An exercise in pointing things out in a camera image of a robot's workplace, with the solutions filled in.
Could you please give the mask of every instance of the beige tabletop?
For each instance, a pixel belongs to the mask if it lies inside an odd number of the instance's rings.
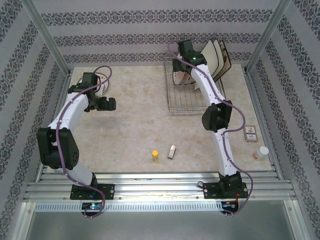
[[[71,85],[83,72],[95,67],[76,67]],[[84,112],[74,138],[80,161],[93,172],[202,172],[219,169],[212,136],[202,125],[201,114],[171,115],[168,111],[163,66],[119,66],[106,97],[116,99],[115,111]],[[109,70],[100,71],[106,75]],[[245,142],[244,132],[230,133],[235,163],[244,170],[271,170],[268,157],[256,161],[252,153],[264,146],[257,117],[240,65],[222,77],[227,100],[246,116],[246,124],[256,126],[258,142]],[[242,124],[232,111],[229,129]],[[173,160],[168,159],[171,145],[176,146]],[[152,151],[159,152],[153,163]]]

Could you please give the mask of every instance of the wall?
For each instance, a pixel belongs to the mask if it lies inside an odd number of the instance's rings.
[[[40,163],[36,132],[47,126],[65,77],[18,0],[0,0],[0,240],[7,239],[26,183]]]
[[[290,3],[251,73],[283,174],[320,239],[320,1]]]
[[[162,64],[170,40],[224,40],[246,65],[279,0],[38,0],[36,5],[70,68]]]

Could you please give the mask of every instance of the yellow bottle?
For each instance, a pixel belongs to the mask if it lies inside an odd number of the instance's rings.
[[[152,160],[153,162],[157,163],[158,162],[158,151],[157,150],[154,150],[152,152]]]

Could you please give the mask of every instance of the dish rack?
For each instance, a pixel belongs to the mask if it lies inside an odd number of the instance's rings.
[[[167,56],[163,61],[165,94],[169,112],[174,115],[203,114],[207,109],[207,105],[200,89],[195,90],[193,84],[174,85],[173,59],[173,56]],[[215,84],[221,94],[226,97],[221,79],[218,79]]]

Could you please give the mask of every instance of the white bottle cap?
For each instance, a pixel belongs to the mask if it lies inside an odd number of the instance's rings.
[[[269,153],[269,149],[267,147],[265,147],[265,146],[260,147],[259,151],[263,155],[268,155],[268,153]]]

